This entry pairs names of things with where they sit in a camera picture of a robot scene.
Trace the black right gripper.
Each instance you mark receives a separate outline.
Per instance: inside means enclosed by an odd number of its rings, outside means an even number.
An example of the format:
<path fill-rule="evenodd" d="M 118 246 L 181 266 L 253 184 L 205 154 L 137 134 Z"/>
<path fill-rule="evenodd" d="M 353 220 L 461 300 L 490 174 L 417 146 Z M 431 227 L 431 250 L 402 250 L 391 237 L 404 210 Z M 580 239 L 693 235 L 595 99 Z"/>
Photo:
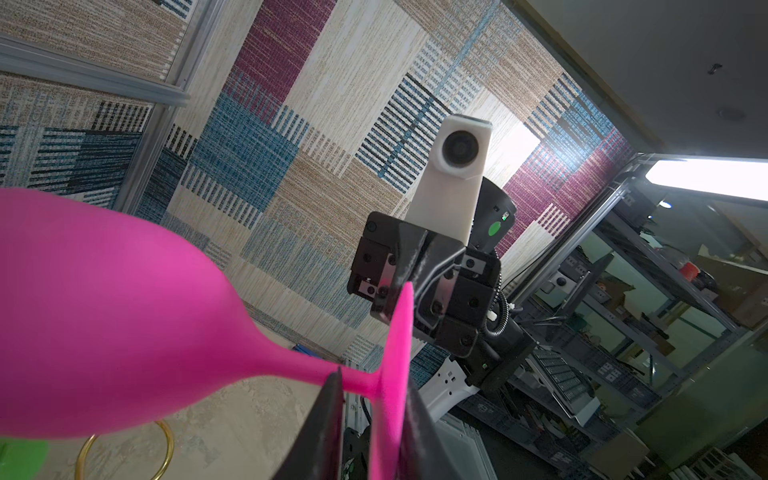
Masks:
<path fill-rule="evenodd" d="M 399 294 L 410 283 L 413 335 L 466 358 L 480 339 L 500 274 L 496 254 L 374 211 L 359 240 L 347 292 L 370 301 L 370 314 L 390 323 Z"/>

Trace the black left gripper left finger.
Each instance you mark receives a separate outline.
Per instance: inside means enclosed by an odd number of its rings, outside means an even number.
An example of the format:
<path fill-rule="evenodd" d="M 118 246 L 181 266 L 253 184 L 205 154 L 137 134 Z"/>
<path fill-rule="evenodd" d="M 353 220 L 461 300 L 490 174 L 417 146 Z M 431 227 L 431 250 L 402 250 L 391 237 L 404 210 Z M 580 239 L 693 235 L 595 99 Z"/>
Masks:
<path fill-rule="evenodd" d="M 339 479 L 343 455 L 342 372 L 323 384 L 299 434 L 273 475 L 274 480 Z"/>

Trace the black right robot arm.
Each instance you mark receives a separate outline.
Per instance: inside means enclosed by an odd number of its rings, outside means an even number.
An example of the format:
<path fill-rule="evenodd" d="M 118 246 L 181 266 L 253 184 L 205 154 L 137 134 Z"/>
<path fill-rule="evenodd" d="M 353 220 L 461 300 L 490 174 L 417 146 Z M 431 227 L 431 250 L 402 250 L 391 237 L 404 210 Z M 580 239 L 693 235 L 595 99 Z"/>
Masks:
<path fill-rule="evenodd" d="M 390 323 L 402 285 L 412 283 L 414 336 L 449 354 L 420 389 L 434 420 L 481 389 L 498 388 L 532 349 L 512 321 L 518 310 L 503 295 L 495 250 L 515 214 L 507 193 L 483 179 L 465 247 L 381 212 L 366 220 L 347 290 Z"/>

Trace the pink wine glass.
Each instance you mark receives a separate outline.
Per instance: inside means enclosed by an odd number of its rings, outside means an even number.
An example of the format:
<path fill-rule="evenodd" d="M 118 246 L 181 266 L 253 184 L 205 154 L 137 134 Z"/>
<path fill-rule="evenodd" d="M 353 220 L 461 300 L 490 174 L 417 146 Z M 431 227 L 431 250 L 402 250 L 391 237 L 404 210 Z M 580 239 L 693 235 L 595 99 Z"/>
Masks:
<path fill-rule="evenodd" d="M 1 192 L 1 432 L 54 439 L 161 419 L 276 376 L 375 406 L 369 475 L 397 471 L 414 292 L 398 294 L 374 373 L 286 349 L 197 247 L 151 222 L 24 188 Z"/>

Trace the green wine glass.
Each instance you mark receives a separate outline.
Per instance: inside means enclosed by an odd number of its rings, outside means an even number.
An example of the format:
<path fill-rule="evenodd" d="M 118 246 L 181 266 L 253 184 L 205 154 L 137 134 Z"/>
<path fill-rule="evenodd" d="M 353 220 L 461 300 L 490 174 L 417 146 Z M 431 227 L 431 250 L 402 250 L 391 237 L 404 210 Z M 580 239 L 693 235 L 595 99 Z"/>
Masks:
<path fill-rule="evenodd" d="M 1 438 L 1 480 L 34 479 L 50 446 L 44 440 Z"/>

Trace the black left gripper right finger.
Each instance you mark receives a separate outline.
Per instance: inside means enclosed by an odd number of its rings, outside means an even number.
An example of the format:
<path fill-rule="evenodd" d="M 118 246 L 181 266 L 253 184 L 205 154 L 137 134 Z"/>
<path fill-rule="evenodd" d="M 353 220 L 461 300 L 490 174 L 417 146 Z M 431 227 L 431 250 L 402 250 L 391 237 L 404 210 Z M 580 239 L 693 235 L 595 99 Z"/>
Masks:
<path fill-rule="evenodd" d="M 459 480 L 437 435 L 434 421 L 410 380 L 406 396 L 403 433 L 398 458 L 398 478 L 410 480 Z"/>

